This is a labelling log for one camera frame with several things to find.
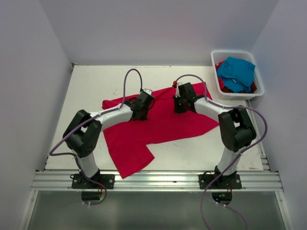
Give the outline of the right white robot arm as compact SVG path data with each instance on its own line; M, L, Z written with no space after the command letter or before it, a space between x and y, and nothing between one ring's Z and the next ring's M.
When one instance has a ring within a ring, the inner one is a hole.
M219 123L224 151L213 174L200 176L200 188L227 189L239 180L237 165L241 151L256 138L255 128L248 112L243 107L228 108L204 95L197 95L191 83L173 82L176 93L173 96L174 113L191 111Z

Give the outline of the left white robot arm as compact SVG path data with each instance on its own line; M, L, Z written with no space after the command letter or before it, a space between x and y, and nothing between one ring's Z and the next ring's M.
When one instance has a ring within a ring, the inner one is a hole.
M73 176L73 188L101 188L103 176L96 165L93 151L100 133L114 125L146 120L149 110L155 102L148 90L143 90L132 99L100 112L88 113L80 110L76 113L63 134L67 147L76 154L80 172Z

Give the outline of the crimson red t shirt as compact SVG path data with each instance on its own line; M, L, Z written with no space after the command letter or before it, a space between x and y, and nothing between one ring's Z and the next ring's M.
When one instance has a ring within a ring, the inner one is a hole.
M219 124L213 119L188 111L174 113L172 87L153 92L155 104L147 120L123 122L103 131L109 154L120 176L126 178L154 160L148 144L203 135Z

